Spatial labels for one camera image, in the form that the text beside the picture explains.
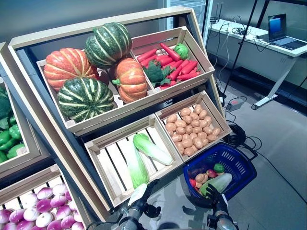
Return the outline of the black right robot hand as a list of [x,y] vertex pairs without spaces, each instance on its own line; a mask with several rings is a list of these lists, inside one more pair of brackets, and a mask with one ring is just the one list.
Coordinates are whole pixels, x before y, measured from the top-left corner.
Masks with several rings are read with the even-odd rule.
[[219,211],[227,215],[229,214],[228,206],[224,200],[224,197],[213,185],[207,185],[206,196],[211,200],[214,214],[218,213]]

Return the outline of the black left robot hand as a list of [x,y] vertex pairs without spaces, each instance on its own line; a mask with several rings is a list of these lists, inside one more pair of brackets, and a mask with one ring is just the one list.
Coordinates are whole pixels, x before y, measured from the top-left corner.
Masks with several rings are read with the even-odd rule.
[[147,203],[154,186],[159,182],[159,179],[151,181],[149,184],[141,184],[138,186],[129,200],[129,216],[139,220],[142,214],[150,218],[155,218],[160,215],[161,207],[155,207]]

